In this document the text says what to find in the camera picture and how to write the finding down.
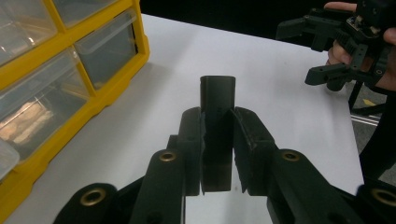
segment dark background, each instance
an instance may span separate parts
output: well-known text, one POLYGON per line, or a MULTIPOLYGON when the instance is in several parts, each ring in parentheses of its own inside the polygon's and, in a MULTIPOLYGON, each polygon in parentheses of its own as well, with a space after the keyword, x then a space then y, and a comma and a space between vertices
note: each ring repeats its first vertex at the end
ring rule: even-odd
MULTIPOLYGON (((245 35, 275 39, 282 21, 301 18, 312 7, 323 7, 326 0, 141 0, 144 14, 184 21, 245 35)), ((309 46, 311 40, 293 38, 309 46)))

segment human hand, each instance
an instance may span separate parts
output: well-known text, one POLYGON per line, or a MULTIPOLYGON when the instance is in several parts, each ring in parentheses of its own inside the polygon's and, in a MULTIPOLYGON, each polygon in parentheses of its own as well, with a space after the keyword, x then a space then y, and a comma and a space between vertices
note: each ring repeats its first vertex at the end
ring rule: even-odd
MULTIPOLYGON (((340 9, 340 10, 348 10, 355 11, 356 4, 344 3, 344 2, 330 2, 327 3, 325 8, 332 9, 340 9)), ((396 28, 389 28, 384 33, 384 40, 393 45, 390 54, 388 56, 388 64, 387 71, 384 76, 379 79, 379 81, 375 84, 377 87, 388 90, 388 91, 396 91, 396 28)), ((328 52, 329 60, 327 64, 336 64, 336 63, 346 63, 350 64, 351 56, 338 44, 337 41, 334 41, 333 46, 329 49, 328 52)), ((370 67, 372 61, 370 59, 365 60, 361 70, 366 70, 370 67)))

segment yellow plastic frame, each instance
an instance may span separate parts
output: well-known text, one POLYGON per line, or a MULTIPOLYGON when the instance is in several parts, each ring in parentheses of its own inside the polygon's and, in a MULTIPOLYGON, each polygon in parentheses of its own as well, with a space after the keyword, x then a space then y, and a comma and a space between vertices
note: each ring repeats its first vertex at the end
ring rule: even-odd
POLYGON ((44 173, 49 162, 94 115, 111 105, 128 87, 129 80, 149 59, 149 41, 144 34, 139 0, 118 0, 88 19, 67 29, 51 0, 43 0, 55 22, 58 34, 22 56, 0 67, 0 90, 15 83, 63 50, 73 46, 83 36, 111 21, 124 10, 132 8, 136 13, 133 23, 138 53, 125 64, 100 90, 96 90, 82 63, 78 70, 82 75, 90 98, 66 124, 54 133, 28 160, 17 165, 0 183, 0 223, 30 194, 35 181, 44 173))

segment black mechanical part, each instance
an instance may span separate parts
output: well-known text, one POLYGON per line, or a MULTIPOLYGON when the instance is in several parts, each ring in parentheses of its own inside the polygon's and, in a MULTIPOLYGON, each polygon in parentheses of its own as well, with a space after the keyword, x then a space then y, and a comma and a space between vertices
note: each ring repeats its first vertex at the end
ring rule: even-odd
POLYGON ((234 77, 201 77, 202 190, 231 189, 234 77))
POLYGON ((197 196, 201 179, 201 130, 200 107, 186 110, 180 122, 177 135, 177 148, 183 153, 186 172, 186 196, 197 196))
POLYGON ((396 163, 396 97, 389 95, 381 120, 360 154, 364 176, 378 179, 396 163))
POLYGON ((291 223, 364 223, 303 154, 281 149, 271 159, 271 183, 275 185, 270 189, 279 192, 270 191, 268 201, 273 206, 274 202, 282 204, 274 206, 276 212, 271 216, 287 206, 294 217, 291 223))
POLYGON ((357 80, 373 88, 387 70, 392 45, 386 43, 382 35, 387 28, 396 26, 395 15, 394 0, 360 0, 356 13, 313 8, 301 19, 281 22, 276 39, 308 33, 315 37, 311 49, 323 51, 331 40, 336 40, 352 56, 351 64, 311 68, 306 84, 327 83, 329 90, 340 91, 346 82, 357 80), (373 61, 368 69, 363 67, 365 58, 373 61))
POLYGON ((184 223, 185 174, 182 153, 165 149, 149 163, 130 224, 184 223))
POLYGON ((271 157, 277 146, 259 117, 242 107, 234 111, 233 149, 242 192, 268 195, 271 157))
MULTIPOLYGON (((212 83, 211 77, 205 79, 212 83)), ((231 79, 214 77, 214 80, 227 86, 231 79)), ((207 98, 215 93, 208 92, 207 98)), ((243 191, 247 189, 252 196, 268 197, 267 207, 273 223, 396 222, 394 187, 373 182, 360 187, 356 196, 350 195, 331 186, 302 153, 278 149, 254 112, 236 107, 231 114, 232 118, 224 121, 230 123, 223 127, 233 127, 231 147, 243 191)), ((179 134, 171 135, 167 148, 152 156, 144 177, 120 191, 107 184, 93 184, 79 190, 55 223, 185 223, 185 196, 187 192, 199 193, 196 170, 203 171, 201 167, 206 162, 214 163, 200 161, 196 153, 204 141, 201 136, 205 129, 197 131, 204 115, 199 107, 183 113, 179 134)), ((224 154, 212 155, 222 157, 224 154)), ((221 170, 229 174, 228 168, 218 167, 217 175, 221 170)), ((222 184, 231 185, 231 180, 222 184)))

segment black object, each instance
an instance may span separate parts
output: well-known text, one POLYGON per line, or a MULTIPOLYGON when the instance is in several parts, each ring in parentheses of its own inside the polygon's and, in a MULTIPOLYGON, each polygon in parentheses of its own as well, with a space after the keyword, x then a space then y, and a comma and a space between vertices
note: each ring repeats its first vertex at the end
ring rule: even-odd
POLYGON ((360 154, 364 175, 378 179, 396 163, 396 97, 388 96, 381 120, 360 154))
POLYGON ((385 30, 396 26, 394 0, 360 0, 356 13, 313 8, 301 19, 278 25, 276 38, 283 39, 309 33, 315 36, 311 49, 323 51, 329 41, 337 42, 352 56, 351 64, 332 64, 311 68, 306 76, 308 85, 327 84, 329 90, 340 91, 346 82, 357 80, 372 88, 387 70, 392 45, 383 39, 385 30), (362 70, 366 57, 373 60, 362 70))
MULTIPOLYGON (((323 7, 328 0, 142 0, 142 13, 174 21, 202 25, 234 33, 275 39, 277 25, 297 18, 310 7, 323 7)), ((309 39, 293 39, 309 46, 309 39)))
POLYGON ((229 147, 243 191, 268 197, 274 223, 396 222, 395 188, 374 183, 353 196, 332 187, 303 154, 278 149, 254 112, 233 106, 233 77, 201 82, 204 109, 184 112, 179 134, 152 156, 144 177, 120 191, 108 184, 81 189, 54 223, 185 223, 185 196, 199 194, 200 179, 204 192, 229 188, 229 147), (212 145, 212 132, 225 141, 212 145))

